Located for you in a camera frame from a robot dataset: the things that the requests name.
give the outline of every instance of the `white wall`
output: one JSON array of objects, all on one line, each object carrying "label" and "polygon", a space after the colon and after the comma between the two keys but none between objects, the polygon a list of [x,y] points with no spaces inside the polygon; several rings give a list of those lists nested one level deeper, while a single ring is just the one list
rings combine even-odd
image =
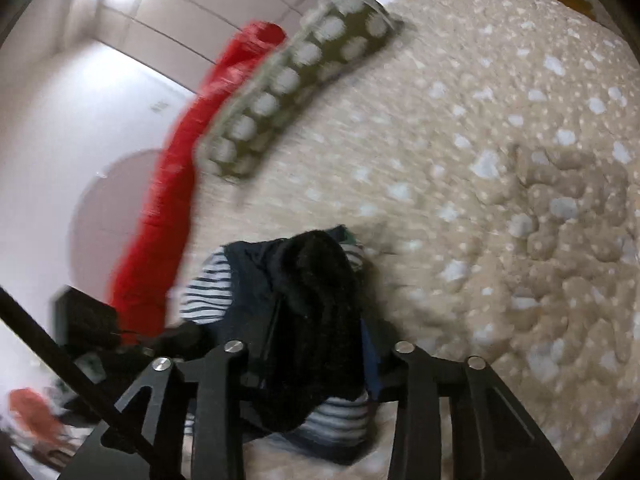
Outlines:
[{"label": "white wall", "polygon": [[72,0],[32,0],[0,48],[0,84],[60,49]]},{"label": "white wall", "polygon": [[[160,148],[192,95],[94,41],[0,88],[0,284],[46,329],[50,298],[73,284],[69,229],[83,192],[123,156]],[[0,355],[11,356],[0,388],[46,384],[1,323]]]}]

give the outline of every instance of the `textured blanket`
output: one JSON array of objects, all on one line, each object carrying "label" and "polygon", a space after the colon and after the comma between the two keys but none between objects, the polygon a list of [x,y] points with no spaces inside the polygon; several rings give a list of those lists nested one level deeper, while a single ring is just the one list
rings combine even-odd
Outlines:
[{"label": "textured blanket", "polygon": [[[201,177],[184,279],[229,241],[343,223],[404,336],[485,356],[575,478],[595,478],[638,414],[638,62],[554,0],[388,10],[399,37],[312,102],[240,205]],[[349,468],[249,444],[248,477],[385,478],[392,421],[385,406]]]}]

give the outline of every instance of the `metal screw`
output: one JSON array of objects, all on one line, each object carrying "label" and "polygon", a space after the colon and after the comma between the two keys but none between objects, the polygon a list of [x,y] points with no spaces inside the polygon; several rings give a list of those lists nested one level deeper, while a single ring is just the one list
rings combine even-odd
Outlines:
[{"label": "metal screw", "polygon": [[158,359],[154,359],[151,365],[156,372],[161,372],[171,366],[171,359],[168,357],[159,357]]},{"label": "metal screw", "polygon": [[413,343],[409,343],[408,341],[398,341],[396,343],[396,352],[400,354],[410,354],[415,350],[415,346]]},{"label": "metal screw", "polygon": [[469,366],[469,368],[473,368],[474,370],[484,370],[484,368],[486,367],[486,361],[477,355],[472,355],[469,359],[467,359],[466,364]]},{"label": "metal screw", "polygon": [[244,343],[242,341],[227,341],[225,343],[225,352],[229,352],[230,354],[235,354],[236,352],[241,351],[244,348]]}]

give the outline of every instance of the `red bag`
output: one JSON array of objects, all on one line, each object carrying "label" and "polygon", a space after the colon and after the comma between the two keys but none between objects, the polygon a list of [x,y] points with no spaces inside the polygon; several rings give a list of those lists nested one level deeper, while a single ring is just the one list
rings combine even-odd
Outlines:
[{"label": "red bag", "polygon": [[[110,286],[121,330],[144,336],[164,330],[166,295],[191,228],[195,143],[225,100],[285,38],[280,27],[265,22],[251,22],[236,34],[162,150],[136,235]],[[135,342],[135,336],[125,334],[123,342]]]}]

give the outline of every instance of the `black pole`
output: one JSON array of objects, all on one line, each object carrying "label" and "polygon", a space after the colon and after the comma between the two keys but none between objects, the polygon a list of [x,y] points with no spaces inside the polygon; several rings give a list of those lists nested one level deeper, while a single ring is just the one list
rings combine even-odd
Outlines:
[{"label": "black pole", "polygon": [[109,426],[126,438],[149,465],[162,470],[153,446],[104,397],[49,334],[0,286],[0,319],[42,359]]},{"label": "black pole", "polygon": [[0,474],[6,480],[33,480],[11,448],[9,436],[0,431]]}]

